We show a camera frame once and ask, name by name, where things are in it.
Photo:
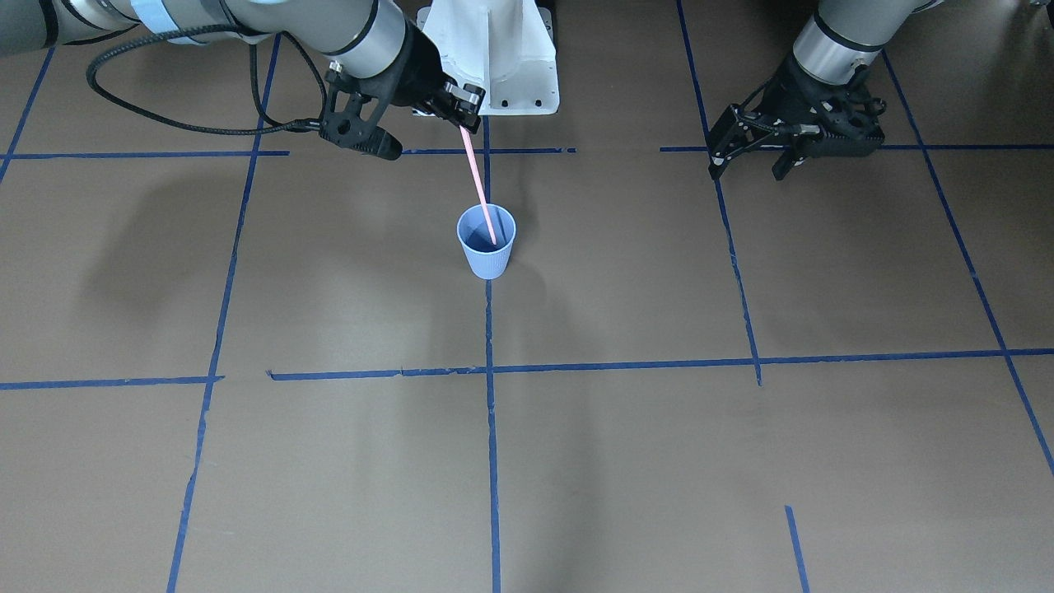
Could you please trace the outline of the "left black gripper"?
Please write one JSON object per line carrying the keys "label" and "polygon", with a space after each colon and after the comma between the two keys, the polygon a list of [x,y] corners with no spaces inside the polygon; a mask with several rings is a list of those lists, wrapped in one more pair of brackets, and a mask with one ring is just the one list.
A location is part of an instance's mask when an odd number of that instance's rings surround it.
{"label": "left black gripper", "polygon": [[886,102],[867,88],[868,64],[850,66],[844,84],[814,78],[787,55],[762,90],[759,104],[728,105],[708,136],[708,172],[719,180],[734,159],[761,147],[784,149],[774,166],[776,181],[811,158],[867,156],[884,145],[879,118]]}

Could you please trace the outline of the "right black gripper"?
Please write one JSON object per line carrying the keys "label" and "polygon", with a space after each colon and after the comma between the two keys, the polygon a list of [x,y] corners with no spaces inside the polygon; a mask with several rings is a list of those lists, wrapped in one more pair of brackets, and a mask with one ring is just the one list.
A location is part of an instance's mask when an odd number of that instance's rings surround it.
{"label": "right black gripper", "polygon": [[390,67],[379,75],[362,78],[345,71],[328,70],[326,101],[319,118],[319,135],[327,142],[386,161],[395,161],[403,145],[380,118],[390,106],[407,106],[431,114],[455,127],[479,131],[486,90],[456,81],[441,67],[437,47],[419,29],[406,29],[403,48]]}

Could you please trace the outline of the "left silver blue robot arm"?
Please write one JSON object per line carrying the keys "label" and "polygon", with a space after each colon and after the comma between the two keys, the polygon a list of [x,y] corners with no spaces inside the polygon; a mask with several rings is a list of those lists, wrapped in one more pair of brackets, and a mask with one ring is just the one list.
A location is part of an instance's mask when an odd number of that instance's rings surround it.
{"label": "left silver blue robot arm", "polygon": [[807,159],[865,157],[882,147],[879,120],[886,102],[867,88],[872,64],[910,16],[937,5],[821,1],[778,68],[713,124],[711,179],[721,179],[735,159],[762,149],[780,152],[772,176],[783,180]]}

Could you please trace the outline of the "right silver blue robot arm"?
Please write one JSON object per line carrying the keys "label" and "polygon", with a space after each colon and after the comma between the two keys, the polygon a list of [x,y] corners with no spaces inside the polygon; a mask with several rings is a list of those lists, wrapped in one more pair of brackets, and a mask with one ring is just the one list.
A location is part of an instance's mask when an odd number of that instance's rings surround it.
{"label": "right silver blue robot arm", "polygon": [[313,71],[321,94],[319,115],[278,123],[264,134],[317,133],[333,145],[395,161],[398,139],[380,127],[389,106],[436,116],[463,133],[479,131],[485,90],[461,86],[445,74],[437,47],[391,1],[4,1],[3,56],[60,45],[98,44],[142,26],[147,36],[106,50],[91,60],[89,87],[113,104],[170,125],[192,130],[129,104],[98,82],[102,65],[151,44],[204,46],[222,39],[245,44],[281,36],[308,57],[329,60],[326,74]]}

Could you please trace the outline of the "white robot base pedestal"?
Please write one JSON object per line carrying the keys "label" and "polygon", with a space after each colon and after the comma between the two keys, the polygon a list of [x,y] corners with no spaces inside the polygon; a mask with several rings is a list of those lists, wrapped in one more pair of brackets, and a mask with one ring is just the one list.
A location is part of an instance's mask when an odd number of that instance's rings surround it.
{"label": "white robot base pedestal", "polygon": [[560,108],[553,1],[433,1],[417,26],[460,84],[485,90],[486,116],[549,116]]}

